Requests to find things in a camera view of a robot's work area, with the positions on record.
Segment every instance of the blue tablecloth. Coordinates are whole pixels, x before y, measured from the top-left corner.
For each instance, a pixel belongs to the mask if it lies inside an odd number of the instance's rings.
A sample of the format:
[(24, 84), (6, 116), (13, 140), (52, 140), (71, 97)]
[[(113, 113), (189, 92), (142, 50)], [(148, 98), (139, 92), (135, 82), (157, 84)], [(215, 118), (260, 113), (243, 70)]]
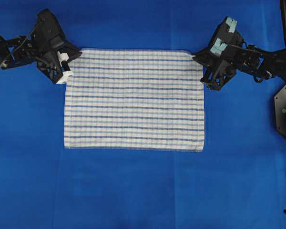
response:
[[(0, 35), (26, 35), (49, 8), (78, 47), (205, 47), (224, 16), (247, 43), (283, 49), (278, 0), (0, 0)], [(35, 64), (0, 70), (0, 229), (285, 228), (279, 78), (240, 73), (205, 90), (201, 153), (63, 147), (64, 85)]]

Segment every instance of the blue stripe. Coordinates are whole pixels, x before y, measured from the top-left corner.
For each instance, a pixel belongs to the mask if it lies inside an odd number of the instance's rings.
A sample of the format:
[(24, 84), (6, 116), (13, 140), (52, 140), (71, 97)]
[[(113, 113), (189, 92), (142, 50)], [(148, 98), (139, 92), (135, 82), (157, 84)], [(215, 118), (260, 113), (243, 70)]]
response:
[(142, 126), (65, 125), (64, 127), (65, 128), (110, 128), (110, 129), (144, 129), (144, 130), (180, 130), (180, 131), (202, 131), (202, 132), (204, 132), (204, 129), (142, 127)]
[(127, 150), (156, 150), (156, 151), (177, 151), (177, 152), (191, 152), (199, 153), (201, 149), (176, 149), (176, 148), (160, 148), (160, 147), (122, 147), (122, 146), (65, 146), (66, 149), (127, 149)]
[(158, 88), (158, 87), (99, 87), (99, 86), (77, 86), (77, 85), (68, 85), (68, 87), (75, 87), (75, 88), (97, 88), (97, 89), (137, 89), (137, 90), (166, 90), (166, 91), (173, 91), (173, 90), (180, 90), (180, 91), (196, 91), (200, 92), (204, 89), (193, 89), (193, 88)]
[[(98, 133), (98, 134), (111, 134), (111, 135), (161, 135), (163, 136), (163, 133), (157, 133), (157, 132), (152, 132), (152, 133), (147, 133), (147, 132), (136, 132), (136, 131), (123, 131), (123, 132), (113, 132), (113, 131), (85, 131), (85, 130), (81, 130), (81, 131), (66, 131), (67, 133), (71, 133), (71, 134), (91, 134), (91, 133)], [(180, 136), (189, 136), (189, 137), (204, 137), (204, 134), (179, 134), (179, 133), (174, 133), (174, 135), (180, 135)]]
[(198, 108), (164, 108), (164, 107), (140, 107), (140, 106), (89, 106), (89, 105), (65, 105), (65, 107), (93, 107), (93, 108), (118, 108), (118, 109), (155, 109), (155, 110), (179, 110), (179, 111), (204, 111)]
[(101, 60), (101, 61), (172, 61), (172, 62), (194, 62), (193, 59), (190, 60), (168, 60), (168, 59), (119, 59), (119, 58), (94, 58), (94, 57), (79, 57), (79, 59), (85, 60)]
[[(83, 91), (83, 90), (72, 90), (72, 93), (89, 93), (89, 94), (133, 94), (133, 92), (116, 92), (116, 91), (101, 91), (101, 92), (96, 92), (93, 90), (87, 90), (87, 91)], [(136, 94), (150, 94), (150, 95), (167, 95), (167, 96), (171, 96), (172, 93), (171, 92), (135, 92)], [(198, 96), (202, 96), (201, 93), (190, 93), (190, 94), (184, 94), (184, 93), (174, 93), (173, 95), (177, 95), (177, 96), (188, 96), (188, 97), (193, 97), (193, 95), (198, 95)]]
[[(68, 144), (71, 144), (71, 145), (74, 145), (74, 144), (123, 144), (123, 145), (129, 145), (129, 144), (131, 144), (131, 145), (147, 145), (147, 143), (146, 142), (123, 142), (123, 141), (119, 141), (119, 142), (117, 142), (117, 141), (114, 141), (114, 142), (96, 142), (96, 141), (83, 141), (83, 142), (71, 142), (71, 141), (67, 141), (67, 140), (65, 140), (65, 143), (68, 143)], [(186, 147), (193, 147), (193, 146), (202, 146), (203, 144), (185, 144), (185, 143), (182, 143), (182, 144), (176, 144), (176, 143), (167, 143), (167, 144), (165, 144), (165, 143), (148, 143), (148, 145), (152, 145), (152, 146), (186, 146)]]
[[(107, 104), (107, 101), (87, 101), (87, 100), (70, 100), (70, 99), (66, 99), (65, 100), (66, 103), (71, 103), (71, 104), (80, 104), (80, 103), (93, 103), (93, 104)], [(119, 101), (119, 102), (115, 102), (115, 101), (111, 101), (113, 104), (134, 104), (134, 101)], [(189, 104), (183, 104), (183, 103), (179, 103), (179, 102), (175, 102), (175, 103), (164, 103), (164, 102), (148, 102), (148, 101), (140, 101), (139, 103), (141, 103), (142, 105), (146, 104), (146, 105), (161, 105), (161, 106), (200, 106), (203, 107), (204, 104), (193, 104), (193, 103), (189, 103)]]
[(179, 72), (202, 72), (202, 69), (165, 69), (165, 68), (102, 68), (73, 66), (75, 69), (102, 69), (102, 70), (123, 70), (123, 71), (179, 71)]
[[(80, 71), (80, 70), (73, 70), (74, 74), (79, 74), (79, 73), (85, 73), (85, 74), (91, 74), (91, 71)], [(93, 72), (93, 73), (97, 73), (98, 75), (130, 75), (130, 76), (133, 76), (133, 75), (152, 75), (152, 76), (182, 76), (182, 77), (191, 77), (193, 78), (194, 77), (198, 77), (197, 76), (197, 73), (198, 72), (194, 72), (194, 73), (191, 73), (191, 74), (188, 74), (188, 73), (182, 73), (182, 74), (177, 74), (177, 73), (174, 73), (174, 74), (167, 74), (167, 73), (116, 73), (116, 72), (113, 72), (113, 73), (109, 73), (109, 72)]]
[(131, 56), (131, 57), (134, 57), (134, 56), (144, 56), (144, 57), (152, 57), (152, 58), (154, 58), (154, 57), (184, 57), (185, 59), (186, 58), (191, 58), (192, 59), (192, 57), (189, 55), (189, 54), (187, 54), (187, 53), (185, 53), (184, 55), (160, 55), (160, 54), (156, 54), (156, 53), (150, 53), (150, 54), (143, 54), (143, 53), (141, 53), (141, 54), (136, 54), (136, 53), (134, 53), (134, 54), (129, 54), (129, 53), (122, 53), (122, 54), (115, 54), (115, 53), (98, 53), (98, 52), (95, 52), (95, 53), (86, 53), (86, 52), (84, 52), (83, 53), (83, 57), (87, 57), (87, 56), (119, 56), (119, 57), (121, 57), (121, 56)]
[(144, 77), (99, 77), (99, 76), (72, 76), (72, 78), (87, 78), (87, 79), (105, 79), (105, 80), (172, 80), (172, 81), (194, 81), (200, 82), (199, 79), (180, 79), (180, 78), (144, 78)]
[[(96, 123), (96, 124), (131, 124), (131, 125), (168, 125), (167, 122), (165, 123), (151, 123), (151, 122), (122, 122), (119, 121), (118, 123), (116, 121), (99, 121), (99, 120), (94, 120), (94, 121), (87, 121), (87, 120), (66, 120), (65, 119), (65, 124), (69, 123), (69, 124), (78, 124), (78, 123)], [(204, 123), (202, 122), (201, 124), (189, 124), (189, 123), (170, 123), (169, 125), (171, 126), (196, 126), (196, 127), (204, 127)]]
[(161, 141), (185, 141), (185, 142), (204, 142), (203, 139), (186, 138), (162, 138), (162, 137), (130, 137), (130, 136), (64, 136), (65, 138), (121, 138), (121, 139), (141, 139), (141, 140), (161, 140)]
[(160, 117), (140, 117), (140, 116), (104, 116), (104, 115), (65, 115), (67, 118), (121, 118), (121, 119), (149, 119), (149, 120), (180, 120), (180, 121), (204, 121), (197, 118), (160, 118)]
[[(104, 111), (87, 111), (87, 110), (68, 110), (65, 109), (65, 112), (71, 112), (71, 113), (87, 113), (87, 112), (93, 112), (93, 113), (104, 113)], [(106, 111), (107, 113), (115, 113), (115, 114), (137, 114), (138, 111)], [(204, 116), (204, 114), (181, 114), (181, 113), (159, 113), (159, 112), (140, 112), (142, 115), (175, 115), (175, 116)]]
[(66, 95), (73, 98), (103, 98), (103, 99), (160, 99), (160, 100), (184, 100), (184, 101), (203, 101), (204, 99), (183, 99), (183, 98), (150, 98), (150, 97), (116, 97), (116, 96), (94, 96), (94, 95)]
[[(92, 62), (92, 61), (76, 61), (76, 64), (89, 64), (89, 65), (113, 65), (112, 62)], [(193, 63), (186, 63), (186, 64), (174, 64), (174, 63), (134, 63), (134, 62), (128, 62), (128, 63), (116, 63), (116, 65), (119, 66), (130, 66), (130, 65), (148, 65), (148, 66), (164, 66), (164, 67), (194, 67), (196, 66), (195, 62)]]
[(147, 83), (141, 83), (141, 82), (105, 82), (105, 81), (100, 81), (100, 82), (95, 82), (95, 81), (85, 81), (85, 80), (77, 80), (77, 79), (74, 79), (74, 78), (70, 78), (69, 79), (69, 83), (93, 83), (93, 84), (96, 84), (96, 83), (100, 83), (100, 84), (132, 84), (132, 85), (157, 85), (157, 86), (197, 86), (199, 84), (202, 84), (202, 83), (162, 83), (162, 82), (158, 82), (158, 83), (150, 83), (150, 82), (147, 82)]

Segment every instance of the blue background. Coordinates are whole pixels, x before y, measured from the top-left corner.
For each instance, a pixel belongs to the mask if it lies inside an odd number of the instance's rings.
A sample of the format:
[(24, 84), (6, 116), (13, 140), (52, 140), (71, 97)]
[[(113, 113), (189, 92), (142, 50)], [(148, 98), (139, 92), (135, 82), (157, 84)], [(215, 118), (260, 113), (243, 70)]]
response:
[[(44, 8), (78, 47), (195, 52), (225, 16), (249, 44), (285, 47), (278, 0), (0, 0), (0, 35), (26, 35)], [(201, 153), (70, 150), (65, 85), (35, 64), (0, 70), (0, 229), (286, 229), (283, 85), (238, 72), (205, 90)]]

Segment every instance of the towel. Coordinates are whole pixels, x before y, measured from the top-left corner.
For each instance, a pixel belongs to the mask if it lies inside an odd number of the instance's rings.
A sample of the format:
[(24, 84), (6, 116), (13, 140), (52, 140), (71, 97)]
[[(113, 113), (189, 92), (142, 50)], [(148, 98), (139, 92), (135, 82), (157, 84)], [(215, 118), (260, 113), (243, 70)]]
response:
[(203, 68), (187, 51), (85, 48), (70, 68), (66, 148), (203, 149)]

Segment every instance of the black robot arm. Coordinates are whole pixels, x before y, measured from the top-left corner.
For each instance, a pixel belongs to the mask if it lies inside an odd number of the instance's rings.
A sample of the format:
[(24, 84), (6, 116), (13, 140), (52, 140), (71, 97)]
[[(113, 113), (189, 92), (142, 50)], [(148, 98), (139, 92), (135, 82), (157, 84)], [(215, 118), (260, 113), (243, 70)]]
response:
[(65, 39), (55, 15), (48, 9), (38, 14), (37, 23), (28, 36), (11, 40), (0, 36), (0, 68), (15, 68), (37, 62), (37, 68), (53, 83), (67, 81), (68, 76), (72, 75), (68, 62), (81, 54)]
[(252, 75), (257, 83), (276, 76), (286, 82), (286, 49), (267, 52), (254, 45), (247, 46), (235, 30), (236, 23), (226, 17), (208, 46), (194, 53), (193, 59), (206, 67), (201, 82), (209, 89), (219, 91), (236, 75), (237, 69)]

